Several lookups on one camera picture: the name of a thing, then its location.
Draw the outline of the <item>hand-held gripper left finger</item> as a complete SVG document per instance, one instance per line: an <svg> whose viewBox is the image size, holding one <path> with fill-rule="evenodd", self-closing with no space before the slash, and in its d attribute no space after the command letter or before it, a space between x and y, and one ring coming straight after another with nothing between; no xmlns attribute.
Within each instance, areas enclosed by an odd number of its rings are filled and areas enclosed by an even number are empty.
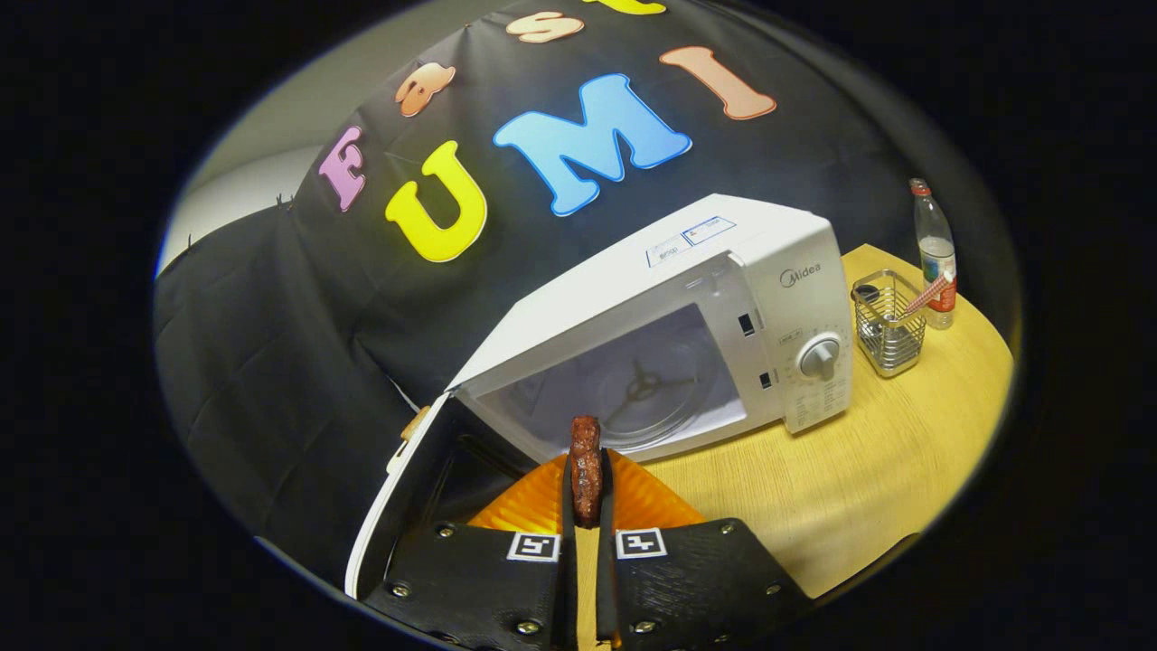
<svg viewBox="0 0 1157 651"><path fill-rule="evenodd" d="M368 609L456 650L574 650L569 467L558 454L467 521L426 521L361 557Z"/></svg>

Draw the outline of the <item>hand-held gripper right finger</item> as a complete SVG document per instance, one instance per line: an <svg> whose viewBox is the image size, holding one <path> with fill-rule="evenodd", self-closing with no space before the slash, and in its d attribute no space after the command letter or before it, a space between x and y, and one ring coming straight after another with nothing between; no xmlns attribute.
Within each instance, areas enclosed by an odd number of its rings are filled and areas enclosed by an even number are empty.
<svg viewBox="0 0 1157 651"><path fill-rule="evenodd" d="M813 606L743 520L706 519L614 450L603 469L602 642L616 650L739 650Z"/></svg>

